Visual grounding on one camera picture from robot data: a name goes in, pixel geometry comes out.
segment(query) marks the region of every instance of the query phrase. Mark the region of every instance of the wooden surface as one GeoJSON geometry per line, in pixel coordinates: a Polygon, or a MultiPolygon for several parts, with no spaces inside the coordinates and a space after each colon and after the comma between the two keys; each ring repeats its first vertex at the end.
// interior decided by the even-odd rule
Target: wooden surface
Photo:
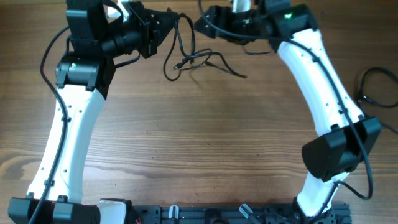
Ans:
{"type": "MultiPolygon", "coordinates": [[[[67,24],[63,2],[0,2],[0,223],[11,222],[9,199],[24,197],[44,153],[55,99],[40,77],[39,63],[51,38],[67,24]]],[[[299,2],[313,10],[330,59],[351,95],[358,76],[369,67],[385,66],[398,73],[397,1],[294,4],[299,2]]],[[[194,0],[144,4],[162,11],[171,7],[194,21],[199,18],[194,0]]],[[[205,1],[204,7],[212,4],[227,1],[205,1]]],[[[187,49],[188,31],[183,21],[187,49]]],[[[45,67],[52,81],[65,37],[54,45],[45,67]]],[[[157,55],[116,72],[91,138],[83,202],[114,197],[130,199],[134,205],[290,203],[307,174],[301,147],[316,134],[287,67],[276,54],[247,56],[238,46],[198,34],[198,49],[222,52],[249,78],[203,67],[169,82],[162,64],[171,41],[169,35],[157,55]]],[[[248,47],[268,48],[265,41],[248,47]]],[[[176,49],[170,73],[180,59],[176,49]]],[[[211,61],[221,65],[217,58],[211,61]]],[[[373,78],[372,88],[382,100],[394,101],[397,88],[385,81],[373,78]]],[[[398,110],[370,109],[398,126],[398,110]]],[[[336,202],[351,204],[354,223],[398,222],[397,160],[397,136],[383,130],[370,155],[373,199],[362,201],[344,187],[335,197],[336,202]]],[[[362,164],[347,181],[367,191],[362,164]]]]}

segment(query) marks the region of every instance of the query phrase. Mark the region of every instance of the wood grain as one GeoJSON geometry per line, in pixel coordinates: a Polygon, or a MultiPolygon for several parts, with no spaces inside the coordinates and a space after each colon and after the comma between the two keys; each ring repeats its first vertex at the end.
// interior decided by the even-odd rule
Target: wood grain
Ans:
{"type": "MultiPolygon", "coordinates": [[[[351,95],[365,69],[383,66],[398,72],[396,1],[294,1],[313,10],[325,47],[351,95]]],[[[171,7],[195,21],[197,2],[144,1],[171,7]]],[[[205,1],[227,5],[227,1],[205,1]]],[[[39,73],[51,38],[67,25],[64,1],[0,2],[0,223],[10,223],[11,197],[23,197],[33,179],[49,135],[55,100],[39,73]]],[[[189,48],[188,24],[180,25],[189,48]]],[[[51,50],[45,72],[65,49],[64,35],[51,50]]],[[[203,67],[168,82],[162,65],[168,36],[158,54],[119,69],[91,138],[84,171],[85,203],[126,198],[134,205],[238,205],[289,203],[307,170],[301,147],[316,137],[312,117],[293,76],[276,54],[247,56],[221,39],[197,35],[197,47],[211,47],[247,79],[203,67]]],[[[257,41],[249,50],[267,50],[257,41]]],[[[117,58],[117,62],[128,57],[117,58]]],[[[181,60],[172,54],[168,72],[181,60]]],[[[217,58],[211,61],[222,65],[217,58]]],[[[371,77],[369,92],[394,101],[398,92],[383,77],[371,77]]],[[[398,127],[397,109],[370,113],[398,127]]],[[[354,223],[396,223],[398,215],[398,139],[383,130],[371,156],[375,193],[364,202],[341,188],[335,201],[351,204],[354,223]]],[[[363,165],[348,182],[367,191],[363,165]]]]}

